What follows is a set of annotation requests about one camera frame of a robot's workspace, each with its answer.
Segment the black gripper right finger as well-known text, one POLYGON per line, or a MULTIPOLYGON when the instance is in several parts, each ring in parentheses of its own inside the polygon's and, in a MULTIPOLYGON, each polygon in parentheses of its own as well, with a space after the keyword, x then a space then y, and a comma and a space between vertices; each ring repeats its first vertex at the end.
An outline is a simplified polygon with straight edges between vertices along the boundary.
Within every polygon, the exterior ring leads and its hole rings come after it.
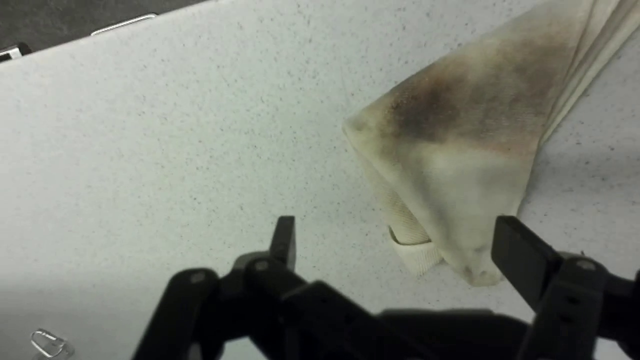
POLYGON ((497 218, 492 261, 534 313, 518 360, 597 360, 598 340, 640 360, 640 276, 554 250, 517 217, 497 218))

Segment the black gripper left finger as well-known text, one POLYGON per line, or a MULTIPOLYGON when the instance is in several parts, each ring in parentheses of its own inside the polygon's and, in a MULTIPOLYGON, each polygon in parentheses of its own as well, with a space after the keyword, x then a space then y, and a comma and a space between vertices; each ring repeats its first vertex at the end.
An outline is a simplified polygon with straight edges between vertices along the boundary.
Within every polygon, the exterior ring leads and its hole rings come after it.
POLYGON ((223 360, 227 345, 241 338, 266 360, 314 360, 314 340, 285 318, 286 296, 307 287, 295 265, 297 218, 281 217, 271 246, 239 256, 229 274, 176 273, 132 360, 223 360))

